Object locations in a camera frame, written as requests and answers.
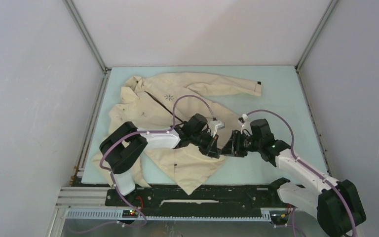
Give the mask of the beige zip jacket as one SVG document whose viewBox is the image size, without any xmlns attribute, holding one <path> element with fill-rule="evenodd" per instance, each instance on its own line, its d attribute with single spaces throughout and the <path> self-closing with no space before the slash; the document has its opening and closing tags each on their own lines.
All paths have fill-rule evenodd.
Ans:
<svg viewBox="0 0 379 237">
<path fill-rule="evenodd" d="M 209 96 L 250 94 L 260 97 L 260 82 L 208 73 L 162 73 L 152 77 L 132 76 L 120 91 L 121 102 L 108 115 L 108 134 L 127 121 L 147 130 L 165 130 L 173 124 L 201 114 L 208 120 L 224 123 L 218 131 L 218 147 L 222 148 L 233 130 L 240 129 L 238 114 L 209 100 Z M 209 158 L 195 145 L 179 149 L 147 149 L 145 154 L 186 194 L 201 186 L 225 162 L 225 157 Z"/>
</svg>

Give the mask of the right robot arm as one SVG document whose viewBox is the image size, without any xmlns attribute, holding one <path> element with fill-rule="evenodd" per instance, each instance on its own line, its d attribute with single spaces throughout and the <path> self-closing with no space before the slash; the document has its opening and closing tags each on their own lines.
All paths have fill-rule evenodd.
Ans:
<svg viewBox="0 0 379 237">
<path fill-rule="evenodd" d="M 233 130 L 222 148 L 222 155 L 245 157 L 259 153 L 274 167 L 296 178 L 300 185 L 287 178 L 279 178 L 270 184 L 267 200 L 273 206 L 283 203 L 314 217 L 321 229 L 330 237 L 341 237 L 356 232 L 356 227 L 367 220 L 356 186 L 349 180 L 339 181 L 301 159 L 293 147 L 277 140 L 266 119 L 248 121 L 239 118 L 240 130 Z"/>
</svg>

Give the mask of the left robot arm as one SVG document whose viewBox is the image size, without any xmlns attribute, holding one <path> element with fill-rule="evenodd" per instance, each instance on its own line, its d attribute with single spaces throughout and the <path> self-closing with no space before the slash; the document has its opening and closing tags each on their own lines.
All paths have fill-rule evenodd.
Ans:
<svg viewBox="0 0 379 237">
<path fill-rule="evenodd" d="M 223 163 L 217 147 L 218 130 L 225 124 L 195 114 L 167 130 L 144 130 L 133 122 L 122 124 L 100 144 L 100 167 L 113 175 L 117 199 L 132 205 L 136 199 L 132 167 L 145 153 L 190 195 Z"/>
</svg>

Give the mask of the light blue table mat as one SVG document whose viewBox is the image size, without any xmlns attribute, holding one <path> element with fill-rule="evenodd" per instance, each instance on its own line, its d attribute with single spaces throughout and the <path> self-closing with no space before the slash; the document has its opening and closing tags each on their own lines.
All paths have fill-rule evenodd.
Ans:
<svg viewBox="0 0 379 237">
<path fill-rule="evenodd" d="M 222 104 L 238 115 L 256 109 L 265 109 L 282 116 L 294 132 L 296 154 L 316 169 L 328 173 L 294 66 L 116 67 L 111 71 L 96 121 L 81 181 L 83 184 L 107 184 L 98 170 L 99 168 L 97 168 L 99 163 L 93 165 L 91 160 L 99 151 L 100 143 L 108 134 L 111 122 L 109 111 L 115 104 L 121 102 L 120 89 L 125 82 L 132 76 L 146 78 L 161 73 L 176 72 L 211 73 L 260 81 L 262 83 L 261 97 L 238 94 L 234 96 L 208 96 L 207 98 Z M 264 112 L 249 115 L 251 120 L 261 118 L 267 119 L 276 139 L 290 143 L 289 129 L 280 119 Z M 141 161 L 144 178 L 149 184 L 175 184 L 147 155 L 142 154 Z M 258 153 L 249 153 L 244 158 L 226 158 L 224 164 L 204 184 L 269 184 L 280 177 L 286 177 L 292 182 L 298 183 L 287 172 L 262 160 Z"/>
</svg>

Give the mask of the right controller board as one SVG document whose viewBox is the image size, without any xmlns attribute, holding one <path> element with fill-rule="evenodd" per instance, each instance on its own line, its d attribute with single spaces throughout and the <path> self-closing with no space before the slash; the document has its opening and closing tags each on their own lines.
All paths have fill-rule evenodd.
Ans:
<svg viewBox="0 0 379 237">
<path fill-rule="evenodd" d="M 270 223 L 272 225 L 285 225 L 288 223 L 290 214 L 288 213 L 270 213 Z"/>
</svg>

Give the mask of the controller board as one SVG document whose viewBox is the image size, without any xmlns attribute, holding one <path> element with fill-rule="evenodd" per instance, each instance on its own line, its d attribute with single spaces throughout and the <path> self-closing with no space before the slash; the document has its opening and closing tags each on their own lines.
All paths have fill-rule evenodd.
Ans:
<svg viewBox="0 0 379 237">
<path fill-rule="evenodd" d="M 123 210 L 122 218 L 138 218 L 140 214 L 136 210 Z"/>
<path fill-rule="evenodd" d="M 285 225 L 288 223 L 290 214 L 288 213 L 270 213 L 270 223 L 272 225 Z"/>
</svg>

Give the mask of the left controller board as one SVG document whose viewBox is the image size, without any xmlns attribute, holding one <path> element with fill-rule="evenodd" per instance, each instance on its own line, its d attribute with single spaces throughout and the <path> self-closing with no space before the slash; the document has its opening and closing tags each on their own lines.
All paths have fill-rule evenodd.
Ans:
<svg viewBox="0 0 379 237">
<path fill-rule="evenodd" d="M 136 210 L 123 210 L 122 218 L 138 218 L 140 214 Z"/>
</svg>

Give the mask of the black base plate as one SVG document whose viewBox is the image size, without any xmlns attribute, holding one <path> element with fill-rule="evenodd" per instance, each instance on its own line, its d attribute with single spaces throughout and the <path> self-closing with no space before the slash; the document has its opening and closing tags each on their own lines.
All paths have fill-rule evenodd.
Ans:
<svg viewBox="0 0 379 237">
<path fill-rule="evenodd" d="M 147 217 L 171 218 L 269 218 L 265 211 L 290 213 L 267 185 L 201 185 L 190 195 L 177 185 L 137 187 L 121 199 L 115 189 L 106 194 L 105 206 L 141 207 Z"/>
</svg>

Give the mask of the aluminium frame rail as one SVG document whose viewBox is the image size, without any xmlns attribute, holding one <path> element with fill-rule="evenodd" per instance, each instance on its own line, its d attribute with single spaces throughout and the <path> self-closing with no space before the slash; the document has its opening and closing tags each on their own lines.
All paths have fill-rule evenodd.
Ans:
<svg viewBox="0 0 379 237">
<path fill-rule="evenodd" d="M 248 221 L 288 223 L 294 212 L 267 185 L 203 185 L 187 195 L 176 185 L 138 187 L 125 200 L 108 186 L 63 187 L 58 195 L 49 237 L 60 237 L 67 219 L 141 224 L 145 221 Z"/>
</svg>

